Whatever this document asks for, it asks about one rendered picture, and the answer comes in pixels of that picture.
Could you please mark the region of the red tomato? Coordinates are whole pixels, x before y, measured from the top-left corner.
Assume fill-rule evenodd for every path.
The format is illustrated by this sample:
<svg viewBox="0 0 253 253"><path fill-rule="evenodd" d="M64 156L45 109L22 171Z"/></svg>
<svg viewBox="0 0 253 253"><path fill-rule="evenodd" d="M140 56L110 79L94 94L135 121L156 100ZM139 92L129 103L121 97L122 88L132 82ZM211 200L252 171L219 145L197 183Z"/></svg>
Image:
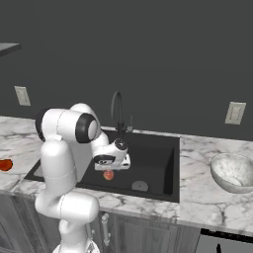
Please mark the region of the red tomato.
<svg viewBox="0 0 253 253"><path fill-rule="evenodd" d="M0 160L0 170L9 171L13 167L13 162L11 159Z"/></svg>

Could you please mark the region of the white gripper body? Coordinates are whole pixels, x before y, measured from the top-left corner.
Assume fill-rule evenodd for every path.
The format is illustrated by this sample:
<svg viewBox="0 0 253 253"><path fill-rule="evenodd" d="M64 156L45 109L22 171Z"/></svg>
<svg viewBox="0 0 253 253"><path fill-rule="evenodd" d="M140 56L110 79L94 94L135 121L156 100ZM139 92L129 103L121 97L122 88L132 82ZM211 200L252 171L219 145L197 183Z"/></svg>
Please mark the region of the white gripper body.
<svg viewBox="0 0 253 253"><path fill-rule="evenodd" d="M109 164L109 165L99 165L95 164L95 169L97 171L106 171L106 170L127 170L130 167L130 157L127 154L123 162L120 165Z"/></svg>

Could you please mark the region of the dark wood cupboard door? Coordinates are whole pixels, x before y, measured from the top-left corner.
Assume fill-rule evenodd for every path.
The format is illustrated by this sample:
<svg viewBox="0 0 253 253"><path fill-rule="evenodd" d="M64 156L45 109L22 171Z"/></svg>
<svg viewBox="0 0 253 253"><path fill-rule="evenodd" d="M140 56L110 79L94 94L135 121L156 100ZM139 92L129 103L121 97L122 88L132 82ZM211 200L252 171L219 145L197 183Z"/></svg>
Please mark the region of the dark wood cupboard door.
<svg viewBox="0 0 253 253"><path fill-rule="evenodd" d="M196 253L199 228L153 219L102 212L109 245L105 253Z"/></svg>
<svg viewBox="0 0 253 253"><path fill-rule="evenodd" d="M60 243L58 220L38 213L34 200L14 196L12 202L33 253L52 253Z"/></svg>

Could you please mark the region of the orange pink peach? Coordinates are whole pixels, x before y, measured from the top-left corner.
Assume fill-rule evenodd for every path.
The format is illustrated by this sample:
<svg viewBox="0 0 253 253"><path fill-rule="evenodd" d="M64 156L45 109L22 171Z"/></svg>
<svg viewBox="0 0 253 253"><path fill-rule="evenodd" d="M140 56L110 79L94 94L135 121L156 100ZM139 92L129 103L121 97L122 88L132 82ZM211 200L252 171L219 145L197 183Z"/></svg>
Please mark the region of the orange pink peach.
<svg viewBox="0 0 253 253"><path fill-rule="evenodd" d="M114 179L114 176L115 176L115 173L113 170L106 170L104 173L103 173L103 176L104 178L107 180L107 181L111 181Z"/></svg>

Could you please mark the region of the dark grey wall shelf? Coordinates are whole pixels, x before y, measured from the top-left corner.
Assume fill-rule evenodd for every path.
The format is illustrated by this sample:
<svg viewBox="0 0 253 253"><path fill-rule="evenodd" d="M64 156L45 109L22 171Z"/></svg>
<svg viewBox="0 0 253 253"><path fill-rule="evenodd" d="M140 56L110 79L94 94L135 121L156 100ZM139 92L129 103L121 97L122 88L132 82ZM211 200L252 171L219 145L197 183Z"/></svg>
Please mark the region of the dark grey wall shelf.
<svg viewBox="0 0 253 253"><path fill-rule="evenodd" d="M0 57L21 49L19 43L0 42Z"/></svg>

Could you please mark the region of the grey marbled bowl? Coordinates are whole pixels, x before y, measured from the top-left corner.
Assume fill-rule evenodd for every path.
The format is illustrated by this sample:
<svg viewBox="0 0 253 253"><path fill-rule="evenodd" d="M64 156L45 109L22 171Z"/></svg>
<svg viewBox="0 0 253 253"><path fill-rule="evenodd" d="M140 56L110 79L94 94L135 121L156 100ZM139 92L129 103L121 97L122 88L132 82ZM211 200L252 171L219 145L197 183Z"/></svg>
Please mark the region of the grey marbled bowl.
<svg viewBox="0 0 253 253"><path fill-rule="evenodd" d="M253 160L236 153L220 153L211 159L211 176L232 194L253 192Z"/></svg>

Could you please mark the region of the grey dishwasher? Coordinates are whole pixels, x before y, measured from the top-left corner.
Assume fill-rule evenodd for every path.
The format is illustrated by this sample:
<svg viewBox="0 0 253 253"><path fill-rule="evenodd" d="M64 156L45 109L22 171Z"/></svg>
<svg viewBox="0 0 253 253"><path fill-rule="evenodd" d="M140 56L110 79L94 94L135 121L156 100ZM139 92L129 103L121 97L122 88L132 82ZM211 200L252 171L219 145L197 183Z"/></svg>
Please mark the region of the grey dishwasher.
<svg viewBox="0 0 253 253"><path fill-rule="evenodd" d="M253 237L202 228L195 253L253 253Z"/></svg>

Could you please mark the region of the grey sink drain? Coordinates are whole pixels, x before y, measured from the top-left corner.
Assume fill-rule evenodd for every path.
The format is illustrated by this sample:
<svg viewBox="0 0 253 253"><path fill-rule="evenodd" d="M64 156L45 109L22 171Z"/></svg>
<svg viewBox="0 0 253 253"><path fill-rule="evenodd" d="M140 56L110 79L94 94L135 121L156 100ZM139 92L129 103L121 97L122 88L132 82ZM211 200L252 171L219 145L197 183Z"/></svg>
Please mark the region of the grey sink drain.
<svg viewBox="0 0 253 253"><path fill-rule="evenodd" d="M135 181L131 184L131 188L134 191L147 192L148 185L144 181Z"/></svg>

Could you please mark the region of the black curved tap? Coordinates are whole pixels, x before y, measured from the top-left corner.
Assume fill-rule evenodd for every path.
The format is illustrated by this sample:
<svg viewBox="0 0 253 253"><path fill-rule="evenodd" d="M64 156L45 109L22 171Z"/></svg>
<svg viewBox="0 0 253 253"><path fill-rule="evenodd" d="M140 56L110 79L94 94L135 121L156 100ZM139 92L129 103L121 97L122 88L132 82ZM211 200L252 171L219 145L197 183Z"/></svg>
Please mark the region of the black curved tap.
<svg viewBox="0 0 253 253"><path fill-rule="evenodd" d="M123 99L120 91L116 91L113 95L111 102L111 118L112 121L116 124L116 131L119 137L123 138L127 131L127 126L124 122Z"/></svg>

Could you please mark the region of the beige wall outlet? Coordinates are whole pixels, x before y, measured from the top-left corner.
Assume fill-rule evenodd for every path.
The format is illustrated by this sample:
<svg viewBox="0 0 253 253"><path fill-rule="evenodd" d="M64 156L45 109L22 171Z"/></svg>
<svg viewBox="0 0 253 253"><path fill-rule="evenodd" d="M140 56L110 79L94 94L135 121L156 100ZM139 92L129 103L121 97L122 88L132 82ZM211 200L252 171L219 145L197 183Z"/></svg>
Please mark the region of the beige wall outlet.
<svg viewBox="0 0 253 253"><path fill-rule="evenodd" d="M230 125L240 125L246 108L245 103L230 102L225 122Z"/></svg>
<svg viewBox="0 0 253 253"><path fill-rule="evenodd" d="M26 87L15 86L16 95L21 106L29 106L31 104Z"/></svg>

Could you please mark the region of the black sink basin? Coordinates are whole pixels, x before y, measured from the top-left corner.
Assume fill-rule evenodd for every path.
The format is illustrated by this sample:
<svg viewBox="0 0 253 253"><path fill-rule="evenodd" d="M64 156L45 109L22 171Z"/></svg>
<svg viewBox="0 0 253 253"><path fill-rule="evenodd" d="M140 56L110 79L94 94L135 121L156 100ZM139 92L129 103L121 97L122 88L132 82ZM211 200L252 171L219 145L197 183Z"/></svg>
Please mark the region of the black sink basin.
<svg viewBox="0 0 253 253"><path fill-rule="evenodd" d="M77 187L133 197L180 202L180 138L136 132L126 132L130 167L115 170L114 179L107 181L103 171L95 170L94 147L111 144L118 137L114 130L104 129L102 136L87 144L70 142L77 169ZM144 181L147 192L134 191L131 184Z"/></svg>

